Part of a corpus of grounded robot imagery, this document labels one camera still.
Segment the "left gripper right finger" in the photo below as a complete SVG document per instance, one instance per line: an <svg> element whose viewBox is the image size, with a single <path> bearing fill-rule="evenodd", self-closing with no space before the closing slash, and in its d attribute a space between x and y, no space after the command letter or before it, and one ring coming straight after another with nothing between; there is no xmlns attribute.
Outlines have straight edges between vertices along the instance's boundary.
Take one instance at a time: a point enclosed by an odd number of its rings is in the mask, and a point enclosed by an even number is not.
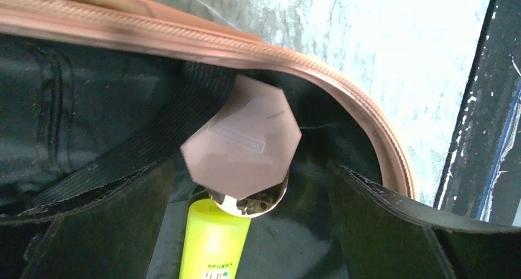
<svg viewBox="0 0 521 279"><path fill-rule="evenodd" d="M520 229L437 210L328 163L350 278L519 278Z"/></svg>

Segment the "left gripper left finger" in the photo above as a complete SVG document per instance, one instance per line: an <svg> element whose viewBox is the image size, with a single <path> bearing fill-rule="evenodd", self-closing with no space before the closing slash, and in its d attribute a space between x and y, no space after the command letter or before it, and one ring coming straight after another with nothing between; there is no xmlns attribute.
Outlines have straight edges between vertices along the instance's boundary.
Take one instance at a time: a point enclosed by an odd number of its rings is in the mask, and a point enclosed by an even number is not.
<svg viewBox="0 0 521 279"><path fill-rule="evenodd" d="M145 278L174 173L168 159L69 200L1 216L1 277Z"/></svg>

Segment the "green yellow bottle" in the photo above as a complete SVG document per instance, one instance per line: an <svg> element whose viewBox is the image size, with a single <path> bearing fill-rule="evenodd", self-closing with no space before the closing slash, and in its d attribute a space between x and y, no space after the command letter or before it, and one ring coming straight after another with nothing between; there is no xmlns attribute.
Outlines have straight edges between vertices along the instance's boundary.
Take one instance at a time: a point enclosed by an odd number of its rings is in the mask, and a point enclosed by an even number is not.
<svg viewBox="0 0 521 279"><path fill-rule="evenodd" d="M250 218L228 214L211 199L191 204L179 278L235 278L250 223Z"/></svg>

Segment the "pink hard-shell suitcase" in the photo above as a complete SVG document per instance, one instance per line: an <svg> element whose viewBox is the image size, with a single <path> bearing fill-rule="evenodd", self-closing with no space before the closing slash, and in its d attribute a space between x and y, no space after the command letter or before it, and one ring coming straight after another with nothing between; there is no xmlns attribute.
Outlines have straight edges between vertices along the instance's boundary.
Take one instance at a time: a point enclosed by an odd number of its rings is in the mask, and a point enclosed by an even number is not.
<svg viewBox="0 0 521 279"><path fill-rule="evenodd" d="M330 66L150 0L1 0L1 216L174 162L245 74L281 87L304 131L289 197L246 241L240 278L345 278L325 188L339 160L417 199L412 167L368 94Z"/></svg>

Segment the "pink hexagonal lid jar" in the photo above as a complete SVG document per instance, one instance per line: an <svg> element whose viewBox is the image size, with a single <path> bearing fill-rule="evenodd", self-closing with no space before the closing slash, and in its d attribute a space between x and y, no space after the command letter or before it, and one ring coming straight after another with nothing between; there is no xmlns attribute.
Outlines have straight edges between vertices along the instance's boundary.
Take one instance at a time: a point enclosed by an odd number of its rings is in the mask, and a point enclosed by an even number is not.
<svg viewBox="0 0 521 279"><path fill-rule="evenodd" d="M225 105L181 153L195 183L243 199L283 182L300 139L282 89L239 75Z"/></svg>

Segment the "gold lid glass jar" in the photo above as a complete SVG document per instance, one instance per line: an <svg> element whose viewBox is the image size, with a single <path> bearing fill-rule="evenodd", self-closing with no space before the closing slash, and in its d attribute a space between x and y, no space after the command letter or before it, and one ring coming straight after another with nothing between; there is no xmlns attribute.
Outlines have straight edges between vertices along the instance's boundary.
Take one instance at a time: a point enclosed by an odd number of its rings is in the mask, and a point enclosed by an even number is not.
<svg viewBox="0 0 521 279"><path fill-rule="evenodd" d="M226 213L239 218L256 218L273 210L280 203L287 191L288 181L289 173L286 173L281 183L240 200L211 189L206 189L206 192Z"/></svg>

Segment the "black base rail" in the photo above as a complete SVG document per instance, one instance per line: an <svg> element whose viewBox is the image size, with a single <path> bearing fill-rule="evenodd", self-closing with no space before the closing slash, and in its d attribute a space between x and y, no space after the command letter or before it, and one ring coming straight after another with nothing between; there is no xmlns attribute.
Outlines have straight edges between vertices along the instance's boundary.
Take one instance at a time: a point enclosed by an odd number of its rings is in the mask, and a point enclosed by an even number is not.
<svg viewBox="0 0 521 279"><path fill-rule="evenodd" d="M490 0L434 206L520 225L520 0Z"/></svg>

